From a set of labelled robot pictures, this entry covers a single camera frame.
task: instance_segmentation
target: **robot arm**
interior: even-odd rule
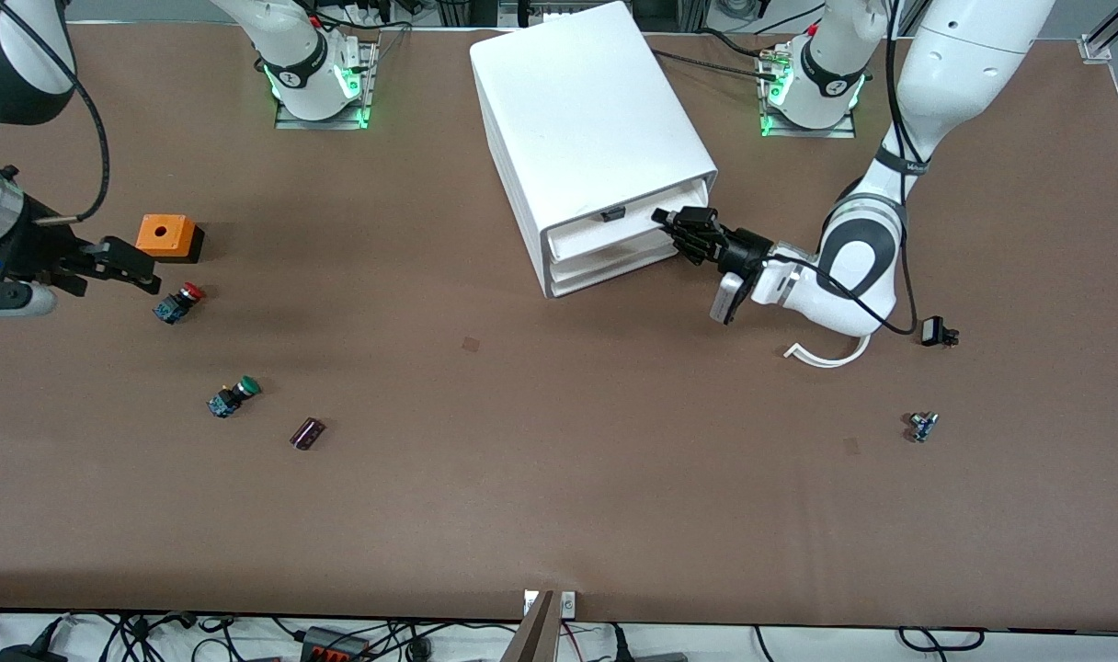
[[[835,125],[862,88],[862,73],[887,25],[887,0],[828,0],[815,34],[787,44],[789,67],[768,104],[805,129]]]
[[[814,255],[783,242],[773,245],[752,231],[729,230],[714,214],[703,214],[713,209],[655,214],[684,255],[718,263],[723,273],[712,318],[730,322],[750,296],[840,333],[878,331],[896,303],[894,272],[908,224],[904,197],[940,140],[996,100],[1051,8],[1053,0],[936,0],[930,6],[898,82],[907,134],[891,126],[865,177],[833,206]],[[899,135],[908,135],[913,150]]]
[[[315,29],[305,9],[292,0],[211,1],[248,32],[274,94],[294,116],[321,121],[359,96],[357,38],[337,29]],[[0,0],[1,124],[41,124],[68,104],[73,83],[61,64],[75,73],[75,58],[65,4],[65,0]],[[101,133],[101,124],[97,129]],[[116,237],[91,244],[73,234],[68,224],[87,218],[101,196],[89,212],[59,217],[25,193],[16,174],[16,168],[0,169],[0,318],[50,313],[56,303],[50,287],[84,296],[85,277],[130,282],[158,293],[160,281],[151,256]]]

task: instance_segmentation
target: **brown table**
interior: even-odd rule
[[[963,344],[880,333],[824,371],[779,352],[847,339],[752,304],[720,327],[682,261],[542,297],[474,95],[490,34],[406,37],[353,133],[274,131],[235,27],[73,35],[113,145],[79,234],[188,214],[205,259],[161,276],[211,297],[170,328],[97,282],[0,320],[0,606],[511,618],[568,587],[585,620],[1118,628],[1118,97],[1073,44],[916,189],[920,312]],[[856,140],[773,139],[749,81],[665,66],[722,220],[814,245],[882,78]],[[94,140],[73,104],[0,131],[0,164],[70,212]],[[265,394],[215,419],[240,373]]]

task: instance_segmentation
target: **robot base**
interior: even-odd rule
[[[792,55],[789,44],[778,44],[773,49],[765,50],[759,58],[756,58],[756,70],[759,73],[770,73],[778,76],[778,79],[758,81],[756,92],[759,96],[759,133],[760,135],[790,135],[792,138],[854,138],[856,129],[853,124],[852,108],[856,106],[856,93],[854,93],[853,106],[845,112],[845,116],[828,129],[806,129],[795,124],[784,116],[784,113],[770,104],[769,100],[784,93],[786,85],[790,83]]]
[[[379,42],[359,44],[359,66],[361,73],[358,75],[344,75],[342,81],[345,86],[357,85],[361,93],[356,100],[342,107],[341,111],[323,121],[311,122],[296,117],[277,101],[277,114],[274,116],[273,125],[276,129],[303,129],[311,131],[353,131],[367,129],[370,124],[370,104],[375,100],[376,91],[376,68],[379,64]]]

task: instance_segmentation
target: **floor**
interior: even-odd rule
[[[41,630],[56,617],[55,613],[8,613],[0,615],[0,640],[3,646],[31,644]],[[217,625],[215,620],[202,620],[200,624]],[[381,621],[335,621],[310,618],[283,618],[282,624],[290,630],[323,627],[338,633],[349,633],[359,628],[375,627],[370,637],[379,645],[379,634],[386,634]],[[433,625],[421,625],[417,632],[425,633]],[[559,642],[557,662],[593,662],[615,660],[614,631],[606,624],[572,623],[572,637],[579,645],[579,658],[575,646],[563,637]],[[769,661],[758,649],[756,633],[745,625],[644,625],[624,624],[631,653],[636,659],[655,654],[684,654],[690,662],[765,662]],[[113,625],[100,616],[73,616],[64,621],[54,636],[51,651],[64,654],[70,662],[98,660],[106,641],[114,633]],[[897,630],[891,628],[775,628],[761,627],[764,643],[774,662],[917,662],[936,661],[936,654],[916,653],[903,646]],[[944,645],[970,644],[976,640],[972,633],[932,632]],[[256,661],[299,659],[300,645],[269,618],[238,618],[228,628],[236,653],[244,660]],[[200,632],[200,628],[181,628],[178,624],[155,628],[150,644],[168,662],[226,662],[230,651],[219,644],[197,645],[205,639],[222,636]],[[400,635],[400,641],[408,633]],[[429,637],[433,642],[433,662],[471,662],[499,660],[512,637],[498,625],[482,624],[482,628],[451,627]],[[923,635],[908,633],[913,644],[926,645]],[[110,660],[122,659],[119,639],[111,646]],[[949,653],[953,662],[1117,662],[1118,636],[988,633],[979,649],[966,653]],[[386,661],[400,662],[397,653],[390,653]],[[142,656],[133,662],[143,662]]]

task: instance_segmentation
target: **small electronic component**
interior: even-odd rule
[[[231,388],[225,386],[224,389],[220,389],[219,394],[215,394],[215,397],[207,401],[207,409],[211,412],[211,416],[227,418],[240,409],[240,404],[260,393],[260,385],[257,385],[256,380],[245,375]]]
[[[935,344],[946,344],[954,348],[959,343],[959,331],[947,329],[942,325],[942,318],[935,315],[923,320],[923,347],[934,348]]]
[[[302,424],[302,427],[299,427],[297,432],[295,432],[293,437],[290,438],[290,443],[297,450],[310,450],[324,431],[326,431],[326,425],[324,425],[320,419],[307,418],[306,422]]]
[[[195,264],[203,247],[203,231],[186,215],[148,214],[134,245],[155,262]]]
[[[911,438],[918,443],[923,443],[928,439],[930,432],[935,429],[935,424],[939,422],[939,415],[936,412],[926,412],[926,414],[912,414],[911,425],[913,429],[911,431]]]
[[[165,323],[177,323],[202,297],[203,290],[190,284],[190,282],[184,282],[178,294],[168,294],[168,297],[154,306],[154,318],[159,318]]]
[[[624,217],[625,217],[625,207],[623,207],[623,206],[613,207],[612,209],[606,210],[606,212],[600,212],[600,218],[605,223],[613,221],[613,220],[620,220]]]

